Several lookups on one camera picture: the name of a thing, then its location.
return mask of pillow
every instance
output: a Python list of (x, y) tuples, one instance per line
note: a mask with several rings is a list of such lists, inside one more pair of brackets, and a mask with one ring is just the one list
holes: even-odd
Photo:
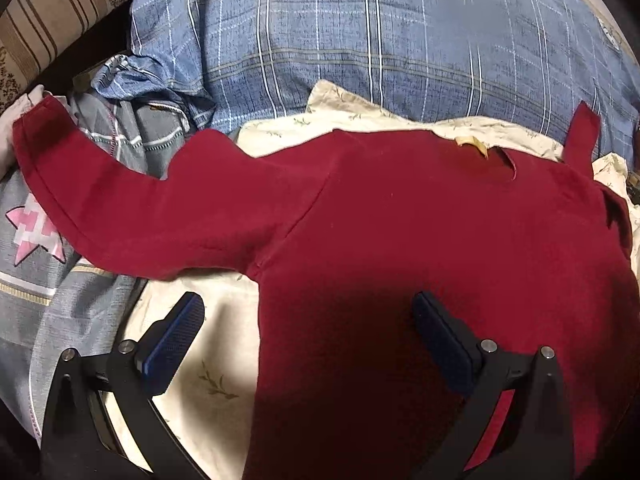
[(11, 0), (0, 14), (0, 113), (71, 43), (127, 0)]

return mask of red shirt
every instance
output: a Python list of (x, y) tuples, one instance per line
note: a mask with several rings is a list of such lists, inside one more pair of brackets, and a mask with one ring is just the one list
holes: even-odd
[(258, 386), (245, 479), (408, 478), (461, 399), (412, 326), (430, 290), (479, 338), (553, 347), (593, 459), (638, 383), (640, 301), (625, 202), (593, 181), (599, 118), (578, 109), (565, 164), (431, 132), (335, 130), (251, 158), (214, 131), (164, 181), (96, 147), (47, 98), (15, 125), (24, 177), (76, 250), (167, 278), (258, 282)]

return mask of yellow clothing tag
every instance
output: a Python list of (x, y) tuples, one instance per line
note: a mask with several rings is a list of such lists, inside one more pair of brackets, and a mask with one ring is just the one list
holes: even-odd
[(456, 143), (459, 146), (462, 146), (463, 144), (472, 144), (478, 149), (480, 153), (484, 155), (484, 158), (489, 158), (489, 154), (487, 153), (486, 146), (480, 140), (476, 139), (474, 136), (456, 137)]

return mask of metal screw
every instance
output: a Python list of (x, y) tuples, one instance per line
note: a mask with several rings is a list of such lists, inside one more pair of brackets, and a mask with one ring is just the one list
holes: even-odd
[(121, 354), (128, 354), (130, 352), (133, 352), (135, 347), (136, 347), (135, 341), (131, 339), (125, 339), (123, 342), (121, 342), (118, 345), (118, 352), (120, 352)]
[(553, 348), (551, 348), (551, 346), (543, 346), (540, 349), (540, 353), (547, 359), (553, 359), (554, 357), (556, 357), (556, 352)]
[(498, 345), (492, 339), (483, 339), (480, 343), (480, 347), (485, 352), (489, 352), (489, 354), (495, 352), (498, 349)]
[(67, 348), (65, 351), (62, 352), (63, 361), (71, 361), (71, 359), (73, 359), (74, 357), (76, 357), (75, 348)]

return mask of pink star print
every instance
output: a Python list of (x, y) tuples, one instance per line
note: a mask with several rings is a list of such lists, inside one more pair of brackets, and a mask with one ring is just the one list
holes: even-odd
[(62, 238), (31, 193), (24, 206), (11, 209), (5, 216), (16, 228), (14, 244), (18, 246), (18, 250), (15, 253), (15, 266), (18, 266), (38, 247), (42, 247), (59, 262), (66, 263)]

